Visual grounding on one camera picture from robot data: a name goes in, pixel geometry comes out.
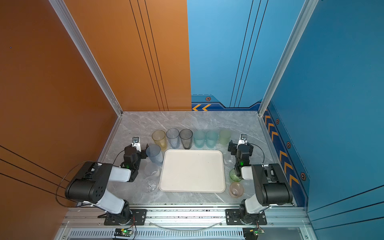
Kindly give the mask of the clear small glass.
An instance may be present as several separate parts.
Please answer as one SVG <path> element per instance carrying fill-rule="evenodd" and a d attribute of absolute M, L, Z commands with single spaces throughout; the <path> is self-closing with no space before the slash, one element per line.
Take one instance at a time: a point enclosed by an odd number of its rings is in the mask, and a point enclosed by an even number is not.
<path fill-rule="evenodd" d="M 235 162 L 233 160 L 224 159 L 224 165 L 225 165 L 225 168 L 227 169 L 233 169 Z"/>

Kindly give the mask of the light blue plastic cup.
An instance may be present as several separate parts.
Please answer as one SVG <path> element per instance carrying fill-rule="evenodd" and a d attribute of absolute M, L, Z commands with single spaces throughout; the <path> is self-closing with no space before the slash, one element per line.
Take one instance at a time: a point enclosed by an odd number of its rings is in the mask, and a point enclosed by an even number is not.
<path fill-rule="evenodd" d="M 147 157 L 155 164 L 163 163 L 163 154 L 161 147 L 158 145 L 150 145 L 146 149 Z"/>

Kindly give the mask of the clear dimpled cup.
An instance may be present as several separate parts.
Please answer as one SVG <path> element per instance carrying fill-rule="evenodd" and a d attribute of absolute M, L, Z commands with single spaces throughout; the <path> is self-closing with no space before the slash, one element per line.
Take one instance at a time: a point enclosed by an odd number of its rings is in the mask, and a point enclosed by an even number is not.
<path fill-rule="evenodd" d="M 144 173 L 147 177 L 158 177 L 161 173 L 161 169 L 157 164 L 149 163 L 145 166 Z"/>

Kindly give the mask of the green small glass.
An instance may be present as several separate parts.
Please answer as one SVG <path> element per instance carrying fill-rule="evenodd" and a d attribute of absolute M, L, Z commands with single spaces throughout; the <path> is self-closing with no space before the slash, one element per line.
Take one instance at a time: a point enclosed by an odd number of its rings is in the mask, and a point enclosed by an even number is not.
<path fill-rule="evenodd" d="M 234 182 L 240 182 L 242 180 L 242 177 L 237 176 L 236 171 L 232 169 L 230 171 L 230 179 Z"/>

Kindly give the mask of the clear faceted glass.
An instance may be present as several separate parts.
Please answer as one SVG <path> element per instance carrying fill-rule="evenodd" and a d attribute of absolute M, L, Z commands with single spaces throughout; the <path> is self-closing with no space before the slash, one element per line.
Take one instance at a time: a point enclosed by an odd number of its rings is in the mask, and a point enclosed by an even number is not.
<path fill-rule="evenodd" d="M 154 177 L 148 177 L 143 180 L 143 189 L 146 193 L 155 192 L 158 189 L 159 179 Z"/>

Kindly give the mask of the pink small glass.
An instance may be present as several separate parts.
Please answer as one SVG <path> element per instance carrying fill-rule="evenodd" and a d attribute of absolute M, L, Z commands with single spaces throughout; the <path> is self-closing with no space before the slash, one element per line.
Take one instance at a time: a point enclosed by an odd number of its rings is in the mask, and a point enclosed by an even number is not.
<path fill-rule="evenodd" d="M 239 198 L 244 194 L 244 187 L 239 182 L 233 182 L 230 185 L 229 192 L 232 198 Z"/>

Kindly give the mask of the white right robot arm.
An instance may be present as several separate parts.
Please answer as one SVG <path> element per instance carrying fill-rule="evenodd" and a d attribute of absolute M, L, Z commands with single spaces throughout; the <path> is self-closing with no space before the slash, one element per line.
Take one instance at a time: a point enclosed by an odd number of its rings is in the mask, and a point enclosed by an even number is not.
<path fill-rule="evenodd" d="M 254 145 L 246 140 L 238 144 L 229 142 L 228 151 L 236 157 L 235 176 L 253 181 L 255 193 L 240 203 L 240 220 L 245 225 L 256 224 L 258 218 L 272 205 L 282 206 L 293 202 L 293 192 L 280 164 L 252 165 L 250 157 Z"/>

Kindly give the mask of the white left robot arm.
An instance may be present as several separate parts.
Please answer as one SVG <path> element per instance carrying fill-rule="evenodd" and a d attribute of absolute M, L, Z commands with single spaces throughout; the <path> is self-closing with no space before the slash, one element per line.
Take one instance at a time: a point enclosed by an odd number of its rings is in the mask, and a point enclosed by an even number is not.
<path fill-rule="evenodd" d="M 65 190 L 68 200 L 90 204 L 104 211 L 98 216 L 105 225 L 135 225 L 136 217 L 128 201 L 107 190 L 109 182 L 131 183 L 140 169 L 141 160 L 147 158 L 146 150 L 131 144 L 123 150 L 124 160 L 119 167 L 86 161 Z"/>

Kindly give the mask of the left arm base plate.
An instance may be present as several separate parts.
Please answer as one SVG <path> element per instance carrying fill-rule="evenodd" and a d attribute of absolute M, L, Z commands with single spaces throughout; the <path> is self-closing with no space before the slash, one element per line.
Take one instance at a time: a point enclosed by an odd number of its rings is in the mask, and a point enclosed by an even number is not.
<path fill-rule="evenodd" d="M 123 219 L 117 215 L 107 214 L 105 217 L 105 226 L 143 226 L 147 217 L 147 209 L 133 209 L 130 211 L 130 217 Z"/>

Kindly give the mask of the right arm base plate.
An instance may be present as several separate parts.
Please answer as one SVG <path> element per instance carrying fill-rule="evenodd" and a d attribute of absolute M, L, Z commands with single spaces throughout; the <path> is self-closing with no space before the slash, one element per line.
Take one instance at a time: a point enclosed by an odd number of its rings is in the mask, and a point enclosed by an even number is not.
<path fill-rule="evenodd" d="M 239 209 L 226 209 L 226 223 L 232 225 L 259 225 L 266 226 L 267 218 L 264 212 L 259 214 L 242 213 Z"/>

